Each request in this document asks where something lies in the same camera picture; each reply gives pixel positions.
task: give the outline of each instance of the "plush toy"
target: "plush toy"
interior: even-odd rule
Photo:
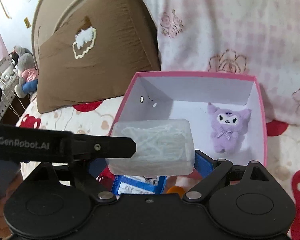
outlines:
[[[35,68],[34,58],[27,49],[15,46],[14,50],[19,56],[19,84],[14,87],[14,90],[19,98],[24,98],[28,93],[37,91],[38,71]]]
[[[232,153],[237,145],[245,121],[251,115],[251,110],[247,108],[235,112],[208,103],[208,113],[211,116],[211,126],[214,130],[211,133],[211,138],[215,151],[217,153]]]

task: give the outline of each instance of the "human hand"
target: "human hand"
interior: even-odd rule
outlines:
[[[22,183],[23,177],[21,175],[21,172],[17,174],[15,179],[10,183],[9,187],[7,188],[6,195],[2,199],[0,199],[0,237],[4,238],[11,235],[11,231],[9,230],[9,227],[4,220],[3,217],[3,208],[9,197],[12,195],[12,193],[18,188],[18,186]]]

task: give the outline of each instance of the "red and white bedding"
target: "red and white bedding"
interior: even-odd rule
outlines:
[[[39,114],[35,99],[17,126],[106,136],[121,101],[122,97],[118,97]],[[297,217],[291,227],[291,236],[293,240],[300,240],[300,127],[272,121],[267,123],[267,131],[267,168],[296,203]],[[36,162],[23,164],[23,175],[27,176],[37,165]],[[184,177],[168,181],[186,189],[197,182]]]

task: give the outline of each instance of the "plaid bow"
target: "plaid bow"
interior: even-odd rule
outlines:
[[[230,137],[229,133],[232,133],[231,129],[228,129],[226,131],[222,127],[220,127],[219,130],[220,130],[220,133],[217,135],[217,138],[219,138],[222,135],[224,135],[228,140],[230,140],[231,137]]]

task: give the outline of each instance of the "white wall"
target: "white wall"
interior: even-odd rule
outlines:
[[[31,29],[34,11],[39,0],[1,0],[6,11],[12,17],[8,19],[0,4],[0,33],[8,52],[13,51],[15,45],[20,45],[32,51]],[[28,17],[31,27],[26,28],[24,19]]]

